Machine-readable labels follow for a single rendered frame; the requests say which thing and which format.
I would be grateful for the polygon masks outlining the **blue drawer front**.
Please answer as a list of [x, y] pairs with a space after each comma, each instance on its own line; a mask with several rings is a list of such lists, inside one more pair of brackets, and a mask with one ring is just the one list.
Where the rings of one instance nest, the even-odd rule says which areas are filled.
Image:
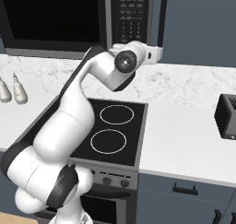
[[[192, 189], [193, 185], [195, 185], [195, 189], [198, 191], [198, 195], [185, 195], [174, 193], [172, 191], [172, 187], [175, 183], [177, 183], [178, 187], [183, 187], [187, 189]], [[232, 187], [221, 186], [211, 183], [186, 181], [145, 173], [139, 174], [138, 188], [143, 191], [150, 191], [165, 195], [175, 195], [220, 204], [228, 204], [235, 192], [235, 189]]]

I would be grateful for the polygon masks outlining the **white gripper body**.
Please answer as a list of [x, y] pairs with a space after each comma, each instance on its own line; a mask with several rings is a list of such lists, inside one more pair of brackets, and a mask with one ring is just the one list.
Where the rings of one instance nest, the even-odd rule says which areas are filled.
[[162, 58], [162, 55], [163, 55], [163, 48], [156, 46], [153, 52], [153, 63], [156, 64], [157, 62], [159, 62], [160, 59]]

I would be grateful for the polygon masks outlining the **pale grey bottle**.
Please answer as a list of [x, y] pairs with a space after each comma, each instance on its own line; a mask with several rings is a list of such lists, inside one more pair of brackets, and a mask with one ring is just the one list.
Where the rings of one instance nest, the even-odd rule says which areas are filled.
[[28, 102], [28, 95], [23, 88], [22, 84], [19, 82], [18, 77], [16, 74], [13, 74], [13, 90], [14, 90], [14, 97], [15, 101], [18, 104], [25, 104]]
[[9, 91], [5, 81], [0, 77], [0, 101], [8, 103], [12, 100], [12, 94]]

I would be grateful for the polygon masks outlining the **black microwave door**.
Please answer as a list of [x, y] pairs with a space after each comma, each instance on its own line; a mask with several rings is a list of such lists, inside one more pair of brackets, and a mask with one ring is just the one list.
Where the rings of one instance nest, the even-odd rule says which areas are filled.
[[112, 46], [111, 0], [0, 0], [0, 35], [9, 55], [80, 59]]

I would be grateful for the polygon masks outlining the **black oven door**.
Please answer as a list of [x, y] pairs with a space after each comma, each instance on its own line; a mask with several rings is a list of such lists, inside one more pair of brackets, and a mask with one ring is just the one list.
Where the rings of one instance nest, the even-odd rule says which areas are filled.
[[131, 192], [129, 197], [121, 199], [98, 198], [88, 193], [81, 195], [81, 204], [91, 216], [94, 224], [136, 224], [137, 191], [99, 184], [94, 184], [90, 191], [92, 190]]

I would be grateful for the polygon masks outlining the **black toaster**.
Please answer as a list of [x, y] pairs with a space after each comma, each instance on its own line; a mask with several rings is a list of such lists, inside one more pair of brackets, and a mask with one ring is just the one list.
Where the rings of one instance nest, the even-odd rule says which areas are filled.
[[220, 94], [214, 118], [223, 139], [236, 140], [236, 95]]

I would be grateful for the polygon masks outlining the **blue base cupboard door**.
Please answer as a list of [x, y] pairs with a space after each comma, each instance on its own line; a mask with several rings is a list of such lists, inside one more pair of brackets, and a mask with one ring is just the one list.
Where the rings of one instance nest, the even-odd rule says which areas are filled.
[[136, 224], [212, 224], [215, 211], [224, 214], [226, 207], [176, 195], [139, 191]]
[[224, 217], [223, 217], [222, 221], [220, 222], [220, 224], [230, 224], [231, 219], [232, 219], [231, 213], [236, 213], [236, 201], [232, 201], [229, 204], [229, 206], [228, 206], [228, 208], [227, 208], [227, 210], [224, 214]]

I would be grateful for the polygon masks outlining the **silver oven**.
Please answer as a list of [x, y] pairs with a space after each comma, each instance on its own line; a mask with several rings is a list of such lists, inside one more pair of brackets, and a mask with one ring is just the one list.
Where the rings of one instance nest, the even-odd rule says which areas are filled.
[[81, 204], [94, 224], [136, 224], [137, 166], [71, 159], [91, 170], [92, 188]]

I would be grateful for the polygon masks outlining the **black and silver microwave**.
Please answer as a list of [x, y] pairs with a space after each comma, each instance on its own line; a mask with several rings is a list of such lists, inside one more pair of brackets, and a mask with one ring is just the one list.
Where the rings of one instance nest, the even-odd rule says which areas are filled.
[[112, 46], [130, 41], [150, 43], [152, 5], [153, 0], [111, 0]]

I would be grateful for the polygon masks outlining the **black glass hob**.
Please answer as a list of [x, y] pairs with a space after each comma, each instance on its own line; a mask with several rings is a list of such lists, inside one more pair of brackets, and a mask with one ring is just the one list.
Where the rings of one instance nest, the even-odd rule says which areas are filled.
[[95, 124], [70, 158], [134, 166], [148, 105], [116, 100], [89, 102]]

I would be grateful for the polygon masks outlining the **blue wall cupboard door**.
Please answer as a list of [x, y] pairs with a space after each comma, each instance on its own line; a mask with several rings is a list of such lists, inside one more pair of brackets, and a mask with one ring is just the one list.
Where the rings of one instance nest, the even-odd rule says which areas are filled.
[[[154, 0], [156, 44], [160, 0]], [[163, 64], [236, 67], [236, 0], [168, 0]]]

